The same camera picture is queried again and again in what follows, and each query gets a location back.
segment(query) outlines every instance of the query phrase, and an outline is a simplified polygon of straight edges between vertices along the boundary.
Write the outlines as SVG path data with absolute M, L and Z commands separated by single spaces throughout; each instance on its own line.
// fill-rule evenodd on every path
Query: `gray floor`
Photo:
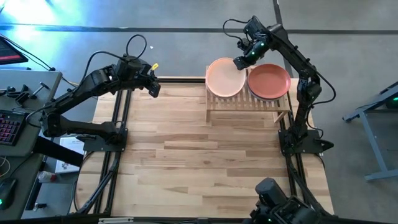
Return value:
M 21 2 L 34 2 L 30 5 Z M 253 14 L 264 24 L 275 23 L 272 0 L 10 0 L 0 14 L 2 23 L 46 24 L 91 27 L 220 28 L 230 17 L 247 20 Z M 283 23 L 288 29 L 386 30 L 398 29 L 395 0 L 279 0 Z M 16 26 L 2 32 L 33 51 L 64 76 L 78 82 L 88 57 L 96 50 L 124 53 L 127 32 L 40 32 L 31 26 Z M 220 57 L 236 57 L 241 52 L 236 41 L 219 33 L 145 33 L 148 44 L 143 59 L 158 62 L 159 76 L 203 76 L 205 66 Z M 325 153 L 326 175 L 335 213 L 345 218 L 397 222 L 398 177 L 366 182 L 364 175 L 378 166 L 360 121 L 345 124 L 341 117 L 365 104 L 380 90 L 397 81 L 396 35 L 290 35 L 304 55 L 334 84 L 338 96 L 313 111 L 315 124 L 325 130 L 325 139 L 335 147 Z M 131 52 L 141 50 L 135 40 Z M 262 63 L 283 66 L 282 57 L 267 53 Z M 91 69 L 114 58 L 101 55 Z M 28 63 L 34 69 L 40 67 Z M 63 83 L 58 94 L 66 90 Z M 330 97 L 323 85 L 320 100 Z M 67 113 L 67 118 L 90 121 L 95 100 L 88 100 Z M 390 152 L 395 158 L 398 154 Z M 49 170 L 54 161 L 49 161 Z M 65 214 L 70 203 L 74 176 L 63 176 L 60 184 L 44 185 L 38 202 L 49 207 L 24 217 Z

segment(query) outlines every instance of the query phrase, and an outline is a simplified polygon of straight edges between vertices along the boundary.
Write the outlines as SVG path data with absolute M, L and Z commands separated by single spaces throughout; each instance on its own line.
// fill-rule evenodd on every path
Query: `red backlit keyboard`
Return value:
M 15 146 L 28 113 L 0 110 L 0 144 Z

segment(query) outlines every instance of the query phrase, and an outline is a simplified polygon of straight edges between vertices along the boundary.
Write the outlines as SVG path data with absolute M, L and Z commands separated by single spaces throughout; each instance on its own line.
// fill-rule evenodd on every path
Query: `wooden dish rack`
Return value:
M 290 111 L 290 107 L 287 94 L 274 101 L 262 101 L 252 96 L 245 84 L 236 96 L 228 99 L 218 98 L 206 88 L 206 122 L 210 122 L 212 111 L 274 112 L 274 122 L 276 123 Z

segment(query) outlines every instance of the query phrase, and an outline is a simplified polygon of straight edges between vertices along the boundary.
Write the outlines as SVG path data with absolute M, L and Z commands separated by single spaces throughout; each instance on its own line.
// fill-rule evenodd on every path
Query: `wooden table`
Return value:
M 294 111 L 296 86 L 293 79 Z M 114 100 L 99 98 L 93 122 L 111 120 Z M 158 98 L 133 93 L 112 216 L 245 218 L 257 202 L 254 187 L 265 177 L 290 194 L 272 113 L 215 111 L 211 123 L 205 115 L 203 83 L 163 83 Z M 94 153 L 81 170 L 79 207 L 98 185 L 103 156 Z M 303 164 L 308 187 L 333 213 L 319 158 L 305 154 Z

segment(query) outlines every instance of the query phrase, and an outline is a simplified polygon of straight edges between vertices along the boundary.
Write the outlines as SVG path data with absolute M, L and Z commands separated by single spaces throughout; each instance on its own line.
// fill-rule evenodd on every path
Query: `mouse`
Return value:
M 12 205 L 16 185 L 17 179 L 12 177 L 0 181 L 0 210 L 5 210 Z

